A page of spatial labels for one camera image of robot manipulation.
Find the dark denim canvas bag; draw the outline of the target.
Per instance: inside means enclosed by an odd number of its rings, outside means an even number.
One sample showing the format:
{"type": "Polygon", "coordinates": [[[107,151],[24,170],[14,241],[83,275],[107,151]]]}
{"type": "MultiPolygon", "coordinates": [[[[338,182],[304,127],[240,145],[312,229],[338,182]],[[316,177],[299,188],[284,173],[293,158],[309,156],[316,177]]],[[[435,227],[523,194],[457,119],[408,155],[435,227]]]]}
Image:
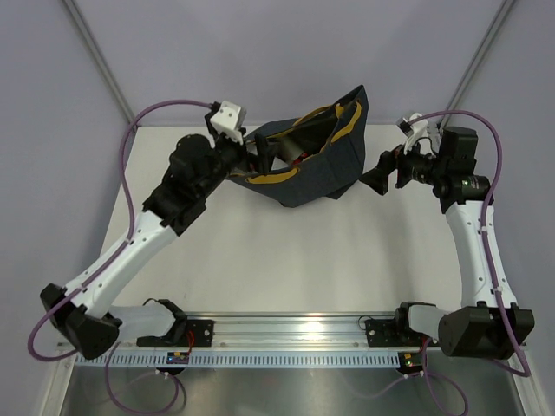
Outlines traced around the dark denim canvas bag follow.
{"type": "Polygon", "coordinates": [[[288,208],[322,197],[338,199],[362,176],[368,111],[365,87],[359,85],[333,104],[303,117],[267,122],[246,138],[265,137],[278,159],[283,158],[279,146],[291,140],[299,154],[266,175],[239,171],[228,179],[288,208]]]}

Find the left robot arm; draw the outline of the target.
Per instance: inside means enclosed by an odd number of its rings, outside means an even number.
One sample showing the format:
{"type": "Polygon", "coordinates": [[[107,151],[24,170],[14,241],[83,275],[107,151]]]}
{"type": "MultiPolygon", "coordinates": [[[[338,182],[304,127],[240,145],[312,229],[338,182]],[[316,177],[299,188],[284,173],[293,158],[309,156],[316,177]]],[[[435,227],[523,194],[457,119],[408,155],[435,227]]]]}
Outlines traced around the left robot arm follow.
{"type": "Polygon", "coordinates": [[[119,341],[151,338],[173,346],[188,339],[186,312],[167,299],[139,307],[116,307],[114,300],[204,212],[209,195],[234,170],[270,170],[269,141],[257,133],[253,142],[255,154],[224,136],[215,145],[201,134],[180,139],[160,184],[131,217],[129,233],[65,287],[51,283],[41,292],[48,318],[79,354],[93,360],[119,341]]]}

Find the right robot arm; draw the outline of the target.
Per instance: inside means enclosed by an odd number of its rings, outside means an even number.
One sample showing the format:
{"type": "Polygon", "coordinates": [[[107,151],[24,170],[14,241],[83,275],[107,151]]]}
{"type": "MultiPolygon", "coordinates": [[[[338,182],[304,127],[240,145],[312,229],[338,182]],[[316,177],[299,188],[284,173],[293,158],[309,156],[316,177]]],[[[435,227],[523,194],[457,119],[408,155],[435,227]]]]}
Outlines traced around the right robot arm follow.
{"type": "Polygon", "coordinates": [[[475,174],[477,133],[448,127],[436,151],[422,153],[425,127],[401,124],[404,144],[381,154],[361,181],[380,195],[389,176],[403,188],[416,181],[432,188],[452,232],[461,278],[460,308],[447,312],[432,303],[402,302],[395,312],[393,334],[404,344],[422,335],[436,339],[447,356],[505,361],[531,333],[535,321],[519,307],[506,279],[493,226],[492,185],[475,174]]]}

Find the beige bottle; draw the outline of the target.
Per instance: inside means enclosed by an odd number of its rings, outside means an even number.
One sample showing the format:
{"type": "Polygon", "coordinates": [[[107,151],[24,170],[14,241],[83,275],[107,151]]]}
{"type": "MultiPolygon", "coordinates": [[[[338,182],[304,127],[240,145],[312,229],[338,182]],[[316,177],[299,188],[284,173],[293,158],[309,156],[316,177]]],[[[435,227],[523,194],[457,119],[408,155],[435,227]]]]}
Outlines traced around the beige bottle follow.
{"type": "Polygon", "coordinates": [[[283,138],[278,147],[278,157],[288,165],[293,165],[298,159],[301,159],[305,154],[304,149],[298,143],[289,138],[283,138]]]}

